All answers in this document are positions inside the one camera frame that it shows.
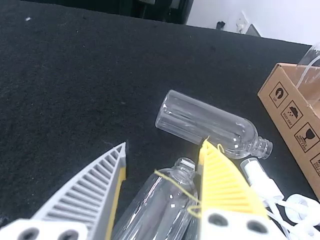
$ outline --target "bottle cap opening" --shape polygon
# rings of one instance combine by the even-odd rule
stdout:
[[[185,168],[187,171],[194,172],[196,169],[196,164],[190,158],[180,157],[174,164],[175,166],[180,166]]]
[[[267,159],[270,156],[272,149],[273,143],[259,136],[251,155],[258,159]]]

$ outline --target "box label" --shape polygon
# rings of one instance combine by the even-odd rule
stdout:
[[[291,129],[302,118],[303,114],[292,100],[281,113],[285,123]]]
[[[274,103],[275,107],[278,108],[282,102],[288,97],[288,92],[285,90],[284,86],[280,82],[274,87],[274,89],[270,92],[269,97]]]
[[[318,135],[308,122],[294,135],[294,137],[305,153],[320,141]]]
[[[314,167],[314,170],[318,173],[320,177],[320,154],[315,156],[313,159],[310,160],[310,163]]]

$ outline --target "bottle neck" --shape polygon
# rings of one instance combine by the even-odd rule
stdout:
[[[182,177],[191,181],[194,179],[196,174],[195,171],[190,171],[183,166],[173,166],[171,169],[174,170],[177,175],[180,175],[180,178]]]
[[[250,144],[249,152],[252,156],[255,156],[259,159],[266,159],[270,156],[272,148],[272,142],[265,138],[257,136]]]

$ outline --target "white wall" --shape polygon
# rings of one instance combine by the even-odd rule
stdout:
[[[265,38],[313,45],[320,42],[320,0],[193,0],[187,25],[237,32],[236,21],[246,19]]]

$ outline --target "clear plastic packaging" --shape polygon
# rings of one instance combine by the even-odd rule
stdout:
[[[159,170],[198,197],[193,182],[195,163],[179,158],[172,168]],[[152,174],[112,231],[113,240],[181,240],[192,216],[187,208],[195,201],[172,182]]]
[[[313,106],[320,99],[320,42],[309,48],[296,66],[299,92]]]
[[[266,159],[273,148],[272,142],[258,136],[249,120],[174,90],[167,93],[155,126],[197,145],[208,138],[215,146],[221,144],[232,159],[250,154]]]
[[[200,239],[199,236],[200,236],[200,219],[193,216],[185,232],[183,240],[198,240]]]

